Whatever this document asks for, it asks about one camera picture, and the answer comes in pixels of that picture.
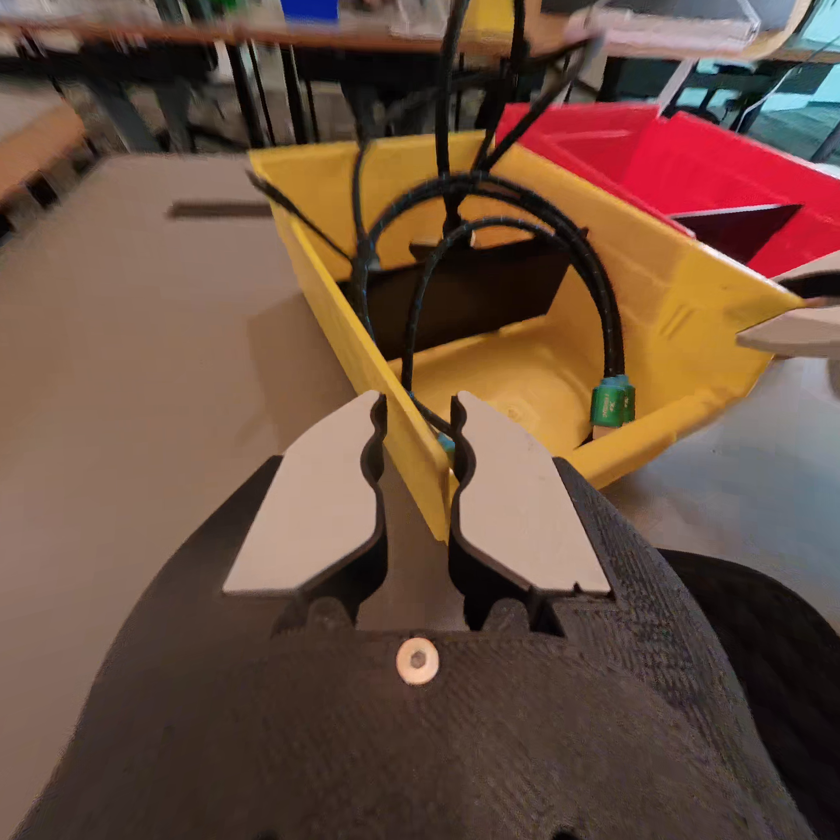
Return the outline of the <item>red plastic bin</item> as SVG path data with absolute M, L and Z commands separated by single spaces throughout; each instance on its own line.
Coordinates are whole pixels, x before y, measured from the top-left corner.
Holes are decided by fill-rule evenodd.
M 838 177 L 684 112 L 550 107 L 516 145 L 770 279 L 839 250 Z

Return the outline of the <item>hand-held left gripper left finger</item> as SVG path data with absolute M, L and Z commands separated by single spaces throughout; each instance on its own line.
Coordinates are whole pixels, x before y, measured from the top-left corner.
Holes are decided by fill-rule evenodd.
M 379 482 L 386 429 L 385 395 L 367 391 L 289 446 L 223 593 L 310 593 L 373 553 L 385 538 Z

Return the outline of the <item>black bin divider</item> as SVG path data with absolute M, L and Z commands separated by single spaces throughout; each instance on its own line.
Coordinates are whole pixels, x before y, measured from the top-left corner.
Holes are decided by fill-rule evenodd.
M 491 333 L 548 313 L 571 265 L 566 245 L 530 238 L 503 245 L 452 248 L 427 286 L 415 351 Z M 409 310 L 424 263 L 371 273 L 368 302 L 374 341 L 386 361 L 401 359 Z

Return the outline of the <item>wooden desk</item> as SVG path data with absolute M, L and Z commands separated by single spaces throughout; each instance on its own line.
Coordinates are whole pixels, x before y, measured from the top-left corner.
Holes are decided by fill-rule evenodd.
M 506 59 L 512 55 L 512 30 L 502 20 L 501 6 L 492 2 L 473 2 L 480 7 L 476 15 L 468 15 L 464 28 L 456 39 L 455 55 L 483 56 L 490 59 Z M 344 52 L 397 53 L 439 55 L 444 43 L 448 11 L 445 2 L 428 2 L 434 8 L 422 9 L 411 17 L 408 2 L 395 2 L 394 12 L 366 14 L 351 13 L 339 17 L 337 23 L 317 21 L 309 18 L 287 20 L 284 10 L 278 5 L 246 2 L 233 12 L 222 17 L 189 20 L 174 23 L 161 17 L 158 11 L 145 13 L 140 2 L 85 2 L 73 14 L 42 14 L 35 12 L 8 11 L 2 9 L 2 31 L 35 37 L 36 35 L 67 34 L 81 41 L 110 39 L 115 42 L 142 40 L 150 43 L 197 43 L 213 46 L 223 41 L 232 46 L 230 59 L 234 80 L 238 85 L 238 99 L 243 111 L 248 137 L 256 148 L 265 143 L 256 105 L 245 82 L 245 72 L 235 59 L 238 46 L 261 44 L 277 46 L 282 50 L 284 74 L 291 73 L 291 93 L 287 94 L 291 123 L 295 141 L 309 142 L 307 123 L 303 117 L 297 66 L 292 50 L 332 49 Z M 575 44 L 585 38 L 595 39 L 593 46 L 597 55 L 603 49 L 603 37 L 598 41 L 597 33 L 585 28 L 574 28 L 571 18 L 543 14 L 541 2 L 524 2 L 527 9 L 523 22 L 524 39 L 528 43 L 530 56 L 545 58 L 558 53 L 560 48 Z

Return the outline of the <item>yellow plastic bin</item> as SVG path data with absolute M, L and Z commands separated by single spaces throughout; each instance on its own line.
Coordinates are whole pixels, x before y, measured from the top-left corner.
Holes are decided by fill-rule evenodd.
M 253 150 L 253 172 L 288 196 L 349 256 L 356 250 L 352 142 Z M 640 469 L 752 390 L 770 355 L 736 335 L 802 305 L 790 292 L 719 256 L 608 192 L 515 145 L 494 175 L 521 185 L 586 228 L 612 283 L 623 328 L 634 421 L 583 444 L 592 390 L 603 372 L 602 325 L 585 284 L 569 267 L 550 308 L 484 335 L 415 357 L 414 392 L 448 418 L 450 398 L 473 393 L 567 459 L 596 489 Z M 378 140 L 360 175 L 364 227 L 397 198 L 437 175 L 434 136 Z M 382 354 L 339 283 L 351 274 L 303 223 L 272 205 L 297 282 L 357 393 L 387 396 L 385 446 L 431 533 L 448 540 L 457 480 L 436 433 L 400 383 L 402 346 Z

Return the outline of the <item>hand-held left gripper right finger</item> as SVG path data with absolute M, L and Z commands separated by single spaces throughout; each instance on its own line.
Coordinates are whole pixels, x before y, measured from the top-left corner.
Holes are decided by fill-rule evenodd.
M 458 488 L 451 549 L 463 550 L 527 594 L 612 587 L 546 447 L 471 392 L 451 402 Z

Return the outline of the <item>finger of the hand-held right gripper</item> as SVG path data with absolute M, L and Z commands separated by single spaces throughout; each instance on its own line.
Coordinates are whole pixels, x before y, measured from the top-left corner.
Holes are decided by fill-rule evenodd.
M 773 281 L 801 298 L 838 298 L 839 252 L 786 271 Z
M 788 358 L 839 358 L 839 305 L 796 308 L 740 331 L 737 345 Z

